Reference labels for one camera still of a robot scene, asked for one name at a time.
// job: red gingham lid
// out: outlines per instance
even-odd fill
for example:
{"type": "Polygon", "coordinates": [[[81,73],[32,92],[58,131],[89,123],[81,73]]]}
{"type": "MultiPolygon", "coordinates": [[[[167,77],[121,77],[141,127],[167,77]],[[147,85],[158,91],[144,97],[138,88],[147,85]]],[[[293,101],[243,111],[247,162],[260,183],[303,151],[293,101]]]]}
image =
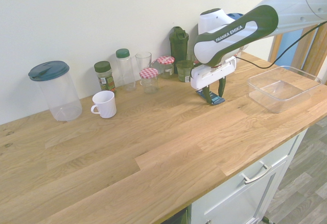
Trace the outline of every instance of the red gingham lid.
{"type": "Polygon", "coordinates": [[[158,70],[152,67],[147,67],[139,72],[142,79],[151,79],[158,76],[158,70]]]}
{"type": "Polygon", "coordinates": [[[157,60],[160,64],[172,64],[175,61],[175,58],[171,56],[163,56],[159,57],[157,60]]]}

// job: green jar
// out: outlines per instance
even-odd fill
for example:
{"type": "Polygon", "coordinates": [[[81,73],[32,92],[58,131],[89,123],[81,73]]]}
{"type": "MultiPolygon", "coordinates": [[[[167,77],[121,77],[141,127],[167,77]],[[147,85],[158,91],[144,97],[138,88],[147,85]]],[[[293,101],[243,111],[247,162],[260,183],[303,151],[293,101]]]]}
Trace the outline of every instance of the green jar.
{"type": "Polygon", "coordinates": [[[99,79],[101,90],[111,90],[116,94],[112,69],[108,61],[101,61],[94,64],[94,69],[99,79]]]}
{"type": "Polygon", "coordinates": [[[190,82],[191,81],[191,69],[193,67],[193,61],[183,60],[176,63],[178,79],[181,82],[190,82]]]}

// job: drawer handle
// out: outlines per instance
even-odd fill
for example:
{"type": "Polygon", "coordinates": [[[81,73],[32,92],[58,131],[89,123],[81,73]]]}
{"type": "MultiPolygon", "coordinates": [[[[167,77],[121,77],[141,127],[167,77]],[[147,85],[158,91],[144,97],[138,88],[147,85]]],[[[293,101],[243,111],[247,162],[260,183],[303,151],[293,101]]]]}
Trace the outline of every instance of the drawer handle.
{"type": "Polygon", "coordinates": [[[247,178],[246,176],[244,176],[244,179],[245,179],[245,185],[246,184],[249,184],[249,183],[252,183],[252,182],[255,182],[256,180],[260,179],[261,177],[263,177],[265,174],[267,174],[270,169],[271,169],[272,166],[267,166],[264,164],[264,168],[266,169],[265,171],[263,171],[260,175],[256,176],[256,177],[253,177],[252,179],[249,179],[247,178]]]}

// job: teal lid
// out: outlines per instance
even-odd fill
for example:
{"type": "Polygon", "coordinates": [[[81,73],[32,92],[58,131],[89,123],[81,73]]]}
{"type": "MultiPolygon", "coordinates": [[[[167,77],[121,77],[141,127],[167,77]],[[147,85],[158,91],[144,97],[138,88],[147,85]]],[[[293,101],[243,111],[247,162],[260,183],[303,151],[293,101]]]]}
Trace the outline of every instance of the teal lid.
{"type": "Polygon", "coordinates": [[[128,49],[119,49],[116,51],[116,57],[118,58],[126,58],[129,57],[129,50],[128,49]]]}
{"type": "Polygon", "coordinates": [[[63,61],[44,62],[33,67],[29,77],[33,81],[47,81],[58,78],[68,71],[69,66],[63,61]]]}
{"type": "Polygon", "coordinates": [[[96,72],[106,72],[111,70],[110,63],[108,61],[101,61],[94,64],[94,69],[96,72]]]}

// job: white cabinet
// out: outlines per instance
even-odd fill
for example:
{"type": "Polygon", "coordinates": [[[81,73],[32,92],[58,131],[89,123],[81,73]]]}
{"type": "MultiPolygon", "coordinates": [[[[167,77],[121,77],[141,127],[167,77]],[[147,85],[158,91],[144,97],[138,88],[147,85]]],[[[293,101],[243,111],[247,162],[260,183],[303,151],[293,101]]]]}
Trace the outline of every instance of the white cabinet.
{"type": "Polygon", "coordinates": [[[306,131],[290,139],[190,206],[191,224],[254,224],[273,198],[306,131]]]}

